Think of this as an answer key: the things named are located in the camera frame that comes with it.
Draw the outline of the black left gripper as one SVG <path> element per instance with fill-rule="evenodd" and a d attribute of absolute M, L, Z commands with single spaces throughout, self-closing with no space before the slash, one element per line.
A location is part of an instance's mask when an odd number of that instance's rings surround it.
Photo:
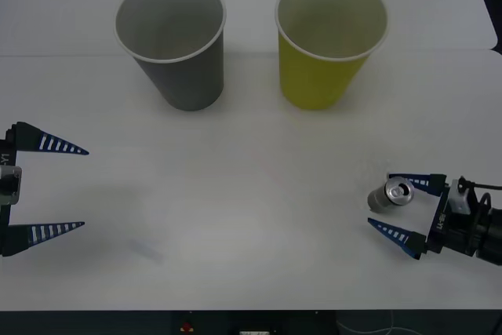
<path fill-rule="evenodd" d="M 6 140 L 1 140 L 1 256 L 11 257 L 85 224 L 78 221 L 9 225 L 11 205 L 18 199 L 16 151 L 69 155 L 88 155 L 89 152 L 26 122 L 12 124 L 6 131 L 5 138 Z"/>

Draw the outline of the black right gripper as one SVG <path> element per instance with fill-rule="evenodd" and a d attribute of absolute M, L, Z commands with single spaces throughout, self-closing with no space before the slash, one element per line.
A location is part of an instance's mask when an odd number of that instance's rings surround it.
<path fill-rule="evenodd" d="M 477 196 L 473 188 L 467 187 L 460 193 L 458 184 L 448 186 L 446 175 L 441 173 L 389 173 L 387 177 L 404 178 L 417 190 L 440 196 L 428 236 L 426 238 L 425 235 L 415 231 L 373 218 L 368 218 L 370 225 L 415 260 L 419 260 L 427 249 L 440 253 L 444 247 L 464 255 L 474 255 L 479 215 Z"/>

